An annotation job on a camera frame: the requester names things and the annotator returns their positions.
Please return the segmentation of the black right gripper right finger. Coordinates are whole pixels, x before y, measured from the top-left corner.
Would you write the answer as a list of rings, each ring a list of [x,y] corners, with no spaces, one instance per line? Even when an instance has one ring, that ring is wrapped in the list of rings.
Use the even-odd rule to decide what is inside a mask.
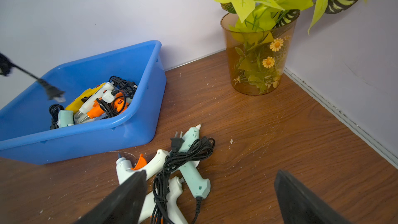
[[[277,172],[274,188],[285,224],[350,223],[288,171]]]

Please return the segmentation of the yellow glue gun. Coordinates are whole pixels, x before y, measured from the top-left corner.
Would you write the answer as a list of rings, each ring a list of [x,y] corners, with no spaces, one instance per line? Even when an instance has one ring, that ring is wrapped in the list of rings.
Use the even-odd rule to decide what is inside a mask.
[[[94,95],[105,83],[97,85],[95,88],[89,88],[85,90],[78,98],[76,98],[70,105],[68,105],[65,110],[73,111],[74,114],[79,111],[87,99]]]

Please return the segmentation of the small white red glue gun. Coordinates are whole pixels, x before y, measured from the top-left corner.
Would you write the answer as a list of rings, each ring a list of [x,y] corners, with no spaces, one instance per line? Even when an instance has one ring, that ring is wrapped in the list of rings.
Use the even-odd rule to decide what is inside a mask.
[[[178,176],[173,177],[169,181],[169,190],[170,192],[167,195],[167,212],[170,220],[175,224],[188,224],[181,210],[177,206],[177,199],[183,193],[182,183],[184,182],[183,178],[179,178]],[[153,192],[149,193],[144,201],[143,208],[138,220],[138,223],[142,223],[146,219],[150,218],[153,213],[153,209],[155,208],[155,201]]]

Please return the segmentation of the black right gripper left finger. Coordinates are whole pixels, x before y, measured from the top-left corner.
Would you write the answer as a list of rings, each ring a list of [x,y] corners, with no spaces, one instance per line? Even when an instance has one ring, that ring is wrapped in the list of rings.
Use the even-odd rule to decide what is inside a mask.
[[[146,172],[134,173],[77,224],[137,224],[144,205]]]

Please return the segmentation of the mint glue gun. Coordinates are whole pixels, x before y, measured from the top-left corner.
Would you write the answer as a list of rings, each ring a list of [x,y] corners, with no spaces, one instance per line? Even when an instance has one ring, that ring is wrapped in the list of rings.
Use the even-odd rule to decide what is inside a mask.
[[[179,152],[187,152],[194,141],[200,138],[201,125],[191,127],[183,136],[184,140]],[[211,184],[209,179],[204,179],[199,173],[197,166],[199,161],[189,161],[179,167],[185,182],[187,183],[194,198],[201,197],[206,199],[210,193]]]
[[[58,128],[65,128],[74,125],[74,112],[67,110],[60,110],[58,113]]]

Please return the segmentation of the white orange glue gun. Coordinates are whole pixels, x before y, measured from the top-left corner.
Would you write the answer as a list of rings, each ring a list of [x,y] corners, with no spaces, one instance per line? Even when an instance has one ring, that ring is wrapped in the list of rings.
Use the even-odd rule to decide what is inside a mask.
[[[116,161],[116,172],[119,184],[123,184],[133,174],[141,171],[146,172],[146,180],[150,179],[162,170],[166,157],[169,154],[168,151],[158,149],[156,155],[149,162],[147,162],[144,155],[141,154],[135,167],[133,167],[131,161],[119,154],[119,158]]]

